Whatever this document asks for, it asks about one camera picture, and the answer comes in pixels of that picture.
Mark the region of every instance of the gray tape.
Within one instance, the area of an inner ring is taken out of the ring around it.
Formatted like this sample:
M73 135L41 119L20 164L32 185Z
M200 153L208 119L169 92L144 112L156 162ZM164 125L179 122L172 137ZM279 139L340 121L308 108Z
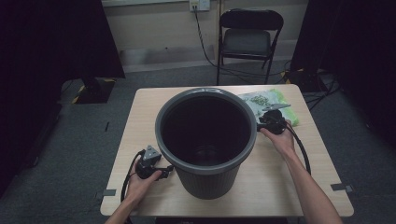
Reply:
M116 196L116 189L105 189L103 190L103 196Z
M337 190L345 190L346 193L352 192L353 188L350 185L344 185L344 184L332 184L332 190L337 191Z

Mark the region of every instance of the black chair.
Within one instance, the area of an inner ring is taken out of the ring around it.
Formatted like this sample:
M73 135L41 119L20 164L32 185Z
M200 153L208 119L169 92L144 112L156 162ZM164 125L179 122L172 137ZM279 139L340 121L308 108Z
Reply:
M283 18L273 10L231 9L224 12L219 19L219 54L218 76L219 85L220 62L223 58L263 60L262 69L268 67L264 83L267 84L276 41L283 27ZM276 31L271 43L268 31Z

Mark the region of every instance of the wall outlet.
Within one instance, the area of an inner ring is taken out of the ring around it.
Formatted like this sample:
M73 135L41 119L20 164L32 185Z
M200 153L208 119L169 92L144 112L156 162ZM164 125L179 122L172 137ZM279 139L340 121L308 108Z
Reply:
M190 0L190 11L193 12L194 8L199 11L199 0Z
M200 0L199 8L200 8L200 11L209 11L210 10L210 0Z
M197 11L209 11L210 0L190 0L190 11L193 12L195 7Z

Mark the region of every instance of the forearm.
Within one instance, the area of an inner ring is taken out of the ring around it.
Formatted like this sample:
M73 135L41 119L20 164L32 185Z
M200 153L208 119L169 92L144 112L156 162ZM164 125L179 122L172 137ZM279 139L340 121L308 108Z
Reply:
M342 223L332 202L305 170L295 151L290 150L284 159L289 167L307 223Z
M106 224L124 223L135 207L136 203L134 200L125 199L116 211L114 211L113 215L106 221Z

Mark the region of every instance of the wall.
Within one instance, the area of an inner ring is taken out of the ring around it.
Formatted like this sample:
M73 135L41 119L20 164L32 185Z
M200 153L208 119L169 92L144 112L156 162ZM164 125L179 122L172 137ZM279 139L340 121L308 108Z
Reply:
M133 2L130 1L127 6L120 7L107 7L108 2L111 0L104 2L105 12L119 51L200 46L196 20L194 14L189 12L188 1L128 5ZM308 0L223 0L222 7L223 10L235 7L267 8L279 12L284 17L285 25L278 40L276 57L291 59L307 2ZM207 46L216 46L218 16L219 1L211 1L211 10L198 14Z

